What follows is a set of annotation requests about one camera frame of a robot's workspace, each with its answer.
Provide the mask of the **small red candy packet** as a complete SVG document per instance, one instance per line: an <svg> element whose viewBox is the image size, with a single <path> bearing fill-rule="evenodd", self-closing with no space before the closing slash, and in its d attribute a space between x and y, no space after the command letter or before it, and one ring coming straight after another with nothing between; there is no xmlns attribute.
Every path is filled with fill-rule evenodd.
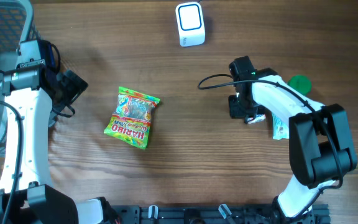
<svg viewBox="0 0 358 224"><path fill-rule="evenodd" d="M254 123L258 123L261 121L264 121L266 119L266 115L264 114L257 114L255 117L253 118L247 118L247 124L254 124Z"/></svg>

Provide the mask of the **teal snack pouch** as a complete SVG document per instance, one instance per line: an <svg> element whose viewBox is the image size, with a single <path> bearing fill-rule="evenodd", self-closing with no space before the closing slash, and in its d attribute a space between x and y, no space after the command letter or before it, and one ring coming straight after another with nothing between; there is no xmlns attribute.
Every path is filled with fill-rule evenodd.
<svg viewBox="0 0 358 224"><path fill-rule="evenodd" d="M273 139L289 139L289 128L288 126L275 114L272 114L273 121Z"/></svg>

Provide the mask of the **green lid sauce jar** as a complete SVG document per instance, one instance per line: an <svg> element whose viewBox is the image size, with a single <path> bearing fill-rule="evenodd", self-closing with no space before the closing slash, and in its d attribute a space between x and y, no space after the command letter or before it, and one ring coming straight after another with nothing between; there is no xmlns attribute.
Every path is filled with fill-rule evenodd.
<svg viewBox="0 0 358 224"><path fill-rule="evenodd" d="M302 95L307 95L312 89L310 79L304 75L295 75L288 81L288 85Z"/></svg>

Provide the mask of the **colourful candy bag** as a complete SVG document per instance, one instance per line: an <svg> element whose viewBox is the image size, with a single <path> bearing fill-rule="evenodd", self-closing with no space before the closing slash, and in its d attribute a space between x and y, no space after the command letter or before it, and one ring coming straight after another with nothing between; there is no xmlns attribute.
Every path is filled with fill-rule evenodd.
<svg viewBox="0 0 358 224"><path fill-rule="evenodd" d="M159 103L159 98L120 86L117 106L104 129L104 134L139 149L146 149L152 112Z"/></svg>

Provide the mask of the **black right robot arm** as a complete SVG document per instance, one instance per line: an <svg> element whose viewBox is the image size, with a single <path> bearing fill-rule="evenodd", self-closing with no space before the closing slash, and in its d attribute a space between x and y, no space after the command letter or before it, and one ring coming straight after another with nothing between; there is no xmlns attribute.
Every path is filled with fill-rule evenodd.
<svg viewBox="0 0 358 224"><path fill-rule="evenodd" d="M229 77L236 88L230 107L243 110L248 123L265 108L287 125L293 176L275 198L274 213L280 221L301 220L325 190L340 188L344 176L357 167L345 109L307 98L270 68L232 67Z"/></svg>

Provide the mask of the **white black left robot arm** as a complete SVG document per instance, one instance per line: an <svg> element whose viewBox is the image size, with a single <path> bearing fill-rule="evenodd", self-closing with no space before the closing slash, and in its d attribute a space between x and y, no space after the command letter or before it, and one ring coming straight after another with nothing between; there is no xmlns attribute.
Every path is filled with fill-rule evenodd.
<svg viewBox="0 0 358 224"><path fill-rule="evenodd" d="M86 82L71 73L62 84L41 66L4 73L0 105L7 109L7 143L0 223L116 223L119 217L105 198L76 203L52 187L48 126L55 86L81 93Z"/></svg>

